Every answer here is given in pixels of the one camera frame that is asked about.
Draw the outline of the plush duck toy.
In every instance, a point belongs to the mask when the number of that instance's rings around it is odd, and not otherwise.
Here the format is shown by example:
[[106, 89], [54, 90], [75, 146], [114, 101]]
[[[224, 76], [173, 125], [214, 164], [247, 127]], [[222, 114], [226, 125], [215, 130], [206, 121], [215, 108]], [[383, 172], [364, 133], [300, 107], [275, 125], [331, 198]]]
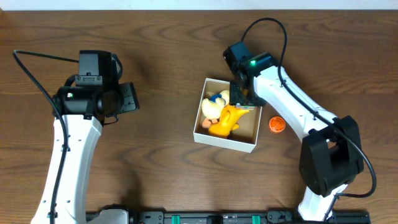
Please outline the plush duck toy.
[[229, 90], [223, 90], [219, 94], [205, 98], [201, 102], [201, 112], [205, 116], [202, 122], [203, 128], [209, 128], [212, 124], [218, 123], [221, 112], [229, 104]]

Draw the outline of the orange yellow rubber toy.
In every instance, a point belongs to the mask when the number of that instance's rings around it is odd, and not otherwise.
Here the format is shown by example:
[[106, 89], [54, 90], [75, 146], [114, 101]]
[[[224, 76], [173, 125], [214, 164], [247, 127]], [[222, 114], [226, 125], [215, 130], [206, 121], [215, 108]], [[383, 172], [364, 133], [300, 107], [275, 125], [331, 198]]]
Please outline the orange yellow rubber toy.
[[227, 105], [221, 111], [218, 123], [212, 124], [209, 129], [209, 135], [218, 138], [227, 138], [231, 131], [239, 128], [239, 119], [249, 113], [249, 110], [237, 108], [232, 105]]

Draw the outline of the white cardboard box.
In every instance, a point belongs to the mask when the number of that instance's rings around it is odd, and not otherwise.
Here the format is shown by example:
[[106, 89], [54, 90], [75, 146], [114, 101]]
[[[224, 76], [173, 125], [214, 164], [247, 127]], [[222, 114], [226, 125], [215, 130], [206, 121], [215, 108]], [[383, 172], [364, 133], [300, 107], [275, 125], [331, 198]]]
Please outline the white cardboard box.
[[257, 144], [262, 113], [261, 107], [257, 107], [248, 114], [243, 115], [238, 120], [239, 128], [231, 131], [227, 139], [209, 135], [208, 130], [201, 125], [205, 119], [205, 116], [201, 112], [201, 102], [205, 98], [210, 98], [212, 95], [220, 93], [223, 90], [229, 90], [229, 82], [212, 78], [205, 79], [193, 129], [194, 141], [211, 146], [251, 153]]

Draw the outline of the colourful puzzle cube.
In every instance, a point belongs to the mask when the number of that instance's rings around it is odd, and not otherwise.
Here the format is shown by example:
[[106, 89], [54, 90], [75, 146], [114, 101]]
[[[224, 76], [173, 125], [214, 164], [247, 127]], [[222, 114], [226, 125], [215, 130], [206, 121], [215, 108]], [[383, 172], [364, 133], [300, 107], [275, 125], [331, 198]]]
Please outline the colourful puzzle cube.
[[241, 109], [241, 110], [254, 110], [254, 109], [256, 109], [256, 106], [236, 105], [236, 108]]

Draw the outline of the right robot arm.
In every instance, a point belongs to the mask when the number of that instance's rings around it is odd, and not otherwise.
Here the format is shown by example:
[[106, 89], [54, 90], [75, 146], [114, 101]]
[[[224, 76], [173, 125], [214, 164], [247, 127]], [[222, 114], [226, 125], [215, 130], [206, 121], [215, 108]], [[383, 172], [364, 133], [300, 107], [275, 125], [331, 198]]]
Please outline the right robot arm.
[[225, 51], [223, 57], [235, 78], [230, 101], [239, 106], [270, 104], [302, 144], [299, 172], [306, 189], [297, 209], [299, 217], [330, 220], [337, 198], [364, 170], [357, 122], [319, 106], [269, 53], [253, 56]]

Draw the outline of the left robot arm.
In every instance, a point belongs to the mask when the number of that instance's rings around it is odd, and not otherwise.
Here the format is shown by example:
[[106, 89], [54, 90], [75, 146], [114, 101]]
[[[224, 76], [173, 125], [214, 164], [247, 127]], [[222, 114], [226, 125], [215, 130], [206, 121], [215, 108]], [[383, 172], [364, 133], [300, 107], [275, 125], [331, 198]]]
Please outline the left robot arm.
[[50, 102], [53, 152], [32, 223], [86, 223], [90, 167], [105, 118], [139, 109], [132, 83], [67, 81]]

